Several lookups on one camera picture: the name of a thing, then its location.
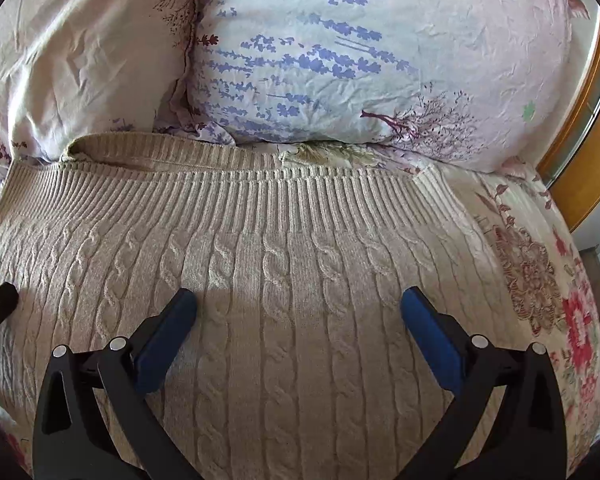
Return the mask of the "beige cable knit sweater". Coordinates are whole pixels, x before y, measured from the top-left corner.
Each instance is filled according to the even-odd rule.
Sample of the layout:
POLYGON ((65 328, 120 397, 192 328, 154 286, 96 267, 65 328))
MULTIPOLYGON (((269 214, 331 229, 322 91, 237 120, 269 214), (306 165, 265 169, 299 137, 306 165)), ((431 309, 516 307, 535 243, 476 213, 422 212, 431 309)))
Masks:
POLYGON ((195 328, 149 400, 208 479, 388 479, 449 403, 404 328, 420 287, 521 347, 498 258, 440 170, 285 168, 256 153, 95 136, 0 188, 0 404, 31 429, 52 350, 102 348, 180 288, 195 328))

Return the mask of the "floral bed sheet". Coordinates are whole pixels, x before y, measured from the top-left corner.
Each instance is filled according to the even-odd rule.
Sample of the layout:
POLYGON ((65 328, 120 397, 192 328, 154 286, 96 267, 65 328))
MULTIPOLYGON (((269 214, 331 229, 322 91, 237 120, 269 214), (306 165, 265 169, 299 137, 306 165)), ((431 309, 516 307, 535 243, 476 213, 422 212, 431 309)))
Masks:
POLYGON ((260 456, 272 479, 389 479, 450 397, 404 328, 402 292, 494 344, 547 348, 569 469, 600 421, 600 322, 584 265, 540 179, 414 157, 391 171, 297 146, 261 233, 260 456))

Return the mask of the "left white floral pillow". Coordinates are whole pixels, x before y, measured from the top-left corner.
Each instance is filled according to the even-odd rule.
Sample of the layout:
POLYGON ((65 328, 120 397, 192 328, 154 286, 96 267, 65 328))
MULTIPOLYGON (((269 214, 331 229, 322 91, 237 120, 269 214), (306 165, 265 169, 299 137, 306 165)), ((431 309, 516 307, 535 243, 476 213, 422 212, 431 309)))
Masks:
POLYGON ((187 134, 197 0, 4 0, 0 182, 104 131, 187 134))

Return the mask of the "right lavender print pillow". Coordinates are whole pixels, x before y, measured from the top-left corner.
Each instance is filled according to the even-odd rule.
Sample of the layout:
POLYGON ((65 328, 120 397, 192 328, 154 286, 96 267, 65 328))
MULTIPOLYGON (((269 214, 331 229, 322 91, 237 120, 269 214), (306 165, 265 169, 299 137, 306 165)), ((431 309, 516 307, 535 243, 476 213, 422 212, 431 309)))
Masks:
POLYGON ((187 97, 235 143, 336 141, 490 172, 550 116, 581 0, 200 0, 187 97))

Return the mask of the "wooden headboard frame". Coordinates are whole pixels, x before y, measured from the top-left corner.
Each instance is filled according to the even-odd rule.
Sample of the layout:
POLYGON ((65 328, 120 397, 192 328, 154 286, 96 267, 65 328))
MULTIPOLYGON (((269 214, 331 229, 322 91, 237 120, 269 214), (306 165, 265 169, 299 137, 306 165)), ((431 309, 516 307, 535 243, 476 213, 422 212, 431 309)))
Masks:
POLYGON ((575 231, 600 204, 600 0, 583 79, 536 170, 575 231))

